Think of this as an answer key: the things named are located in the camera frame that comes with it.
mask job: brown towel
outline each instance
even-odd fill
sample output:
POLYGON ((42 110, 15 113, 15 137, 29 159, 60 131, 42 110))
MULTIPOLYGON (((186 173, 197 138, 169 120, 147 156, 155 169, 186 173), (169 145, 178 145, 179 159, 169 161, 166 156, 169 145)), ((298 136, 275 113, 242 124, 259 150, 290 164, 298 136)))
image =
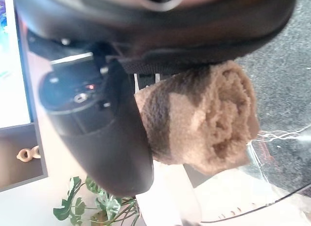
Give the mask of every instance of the brown towel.
POLYGON ((155 160, 203 174, 248 162, 246 144, 259 130, 256 98, 233 61, 177 74, 135 98, 155 160))

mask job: bolt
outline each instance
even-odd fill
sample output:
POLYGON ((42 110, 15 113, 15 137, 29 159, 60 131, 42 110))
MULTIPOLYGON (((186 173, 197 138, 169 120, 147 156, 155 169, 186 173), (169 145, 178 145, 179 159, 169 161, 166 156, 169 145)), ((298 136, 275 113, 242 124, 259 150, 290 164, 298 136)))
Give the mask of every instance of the bolt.
POLYGON ((87 100, 87 97, 88 97, 87 94, 85 94, 85 93, 80 93, 80 94, 76 95, 76 96, 73 98, 73 100, 74 100, 76 103, 82 103, 82 102, 84 102, 84 101, 87 100))
POLYGON ((58 81, 59 81, 59 79, 57 77, 50 79, 50 83, 52 83, 52 84, 56 84, 56 83, 58 83, 58 81))
POLYGON ((108 73, 108 70, 109 70, 108 67, 102 67, 102 68, 101 68, 101 74, 102 74, 102 75, 107 74, 107 73, 108 73))
POLYGON ((109 102, 107 102, 107 103, 104 104, 104 107, 105 107, 105 108, 108 108, 108 107, 110 107, 110 106, 111 106, 111 103, 109 103, 109 102))
POLYGON ((63 38, 63 39, 61 40, 61 42, 62 42, 63 45, 69 45, 69 44, 70 44, 70 40, 69 40, 69 39, 66 39, 66 38, 63 38))

